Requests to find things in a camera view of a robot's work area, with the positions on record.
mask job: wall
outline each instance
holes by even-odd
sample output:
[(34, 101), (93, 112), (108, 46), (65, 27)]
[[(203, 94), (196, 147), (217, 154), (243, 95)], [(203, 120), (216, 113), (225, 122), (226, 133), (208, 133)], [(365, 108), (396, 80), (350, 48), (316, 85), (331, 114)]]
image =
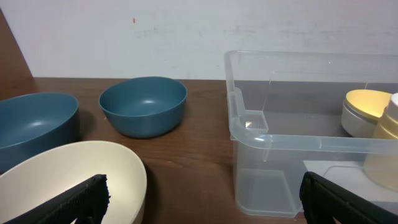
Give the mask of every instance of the wall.
[(35, 77), (224, 79), (228, 50), (398, 54), (396, 0), (0, 0)]

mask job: transparent storage box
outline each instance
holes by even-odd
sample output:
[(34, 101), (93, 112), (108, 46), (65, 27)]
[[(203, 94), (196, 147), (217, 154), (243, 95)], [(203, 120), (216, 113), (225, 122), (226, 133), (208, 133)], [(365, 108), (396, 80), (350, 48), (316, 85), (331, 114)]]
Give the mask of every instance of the transparent storage box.
[[(225, 55), (234, 191), (250, 215), (294, 217), (306, 171), (398, 214), (398, 191), (365, 170), (398, 181), (398, 141), (352, 138), (341, 127), (347, 92), (398, 93), (398, 57), (234, 51)], [(367, 156), (397, 165), (364, 166)]]

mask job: white bowl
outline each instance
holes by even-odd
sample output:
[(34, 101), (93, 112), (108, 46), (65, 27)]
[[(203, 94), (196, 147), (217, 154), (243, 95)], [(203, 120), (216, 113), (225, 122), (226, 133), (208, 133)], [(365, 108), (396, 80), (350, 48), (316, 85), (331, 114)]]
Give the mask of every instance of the white bowl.
[(0, 223), (13, 219), (95, 174), (106, 174), (111, 196), (102, 224), (141, 223), (145, 168), (129, 148), (106, 141), (56, 147), (0, 176)]

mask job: jar lid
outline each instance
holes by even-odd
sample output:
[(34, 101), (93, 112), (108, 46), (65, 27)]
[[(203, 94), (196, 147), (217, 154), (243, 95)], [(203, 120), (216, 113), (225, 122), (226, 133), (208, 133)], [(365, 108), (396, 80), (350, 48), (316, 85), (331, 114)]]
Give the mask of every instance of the jar lid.
[(391, 93), (376, 90), (353, 90), (346, 95), (347, 105), (359, 114), (378, 120), (388, 105)]

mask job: brown table surface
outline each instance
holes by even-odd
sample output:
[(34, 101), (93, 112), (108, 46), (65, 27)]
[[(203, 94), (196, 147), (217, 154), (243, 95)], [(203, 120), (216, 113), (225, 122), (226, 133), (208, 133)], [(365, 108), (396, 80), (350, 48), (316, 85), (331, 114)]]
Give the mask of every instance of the brown table surface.
[(121, 79), (31, 78), (2, 86), (0, 100), (37, 91), (78, 98), (81, 140), (112, 141), (132, 149), (146, 166), (143, 223), (306, 223), (296, 218), (249, 216), (234, 201), (233, 153), (225, 81), (182, 80), (188, 88), (185, 117), (154, 139), (119, 134), (98, 106), (98, 97)]

